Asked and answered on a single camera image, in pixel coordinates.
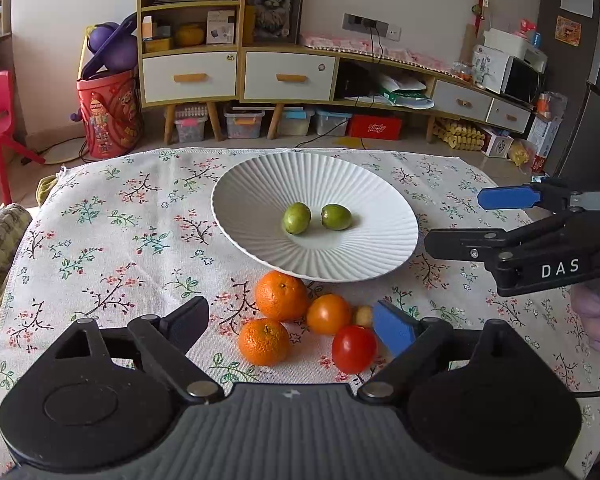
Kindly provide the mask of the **right hand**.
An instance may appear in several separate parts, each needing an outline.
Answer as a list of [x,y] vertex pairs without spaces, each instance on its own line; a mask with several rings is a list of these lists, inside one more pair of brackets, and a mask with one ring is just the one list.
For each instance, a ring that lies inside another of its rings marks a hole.
[[570,290],[570,302],[588,336],[588,344],[600,354],[600,293],[591,284],[577,284]]

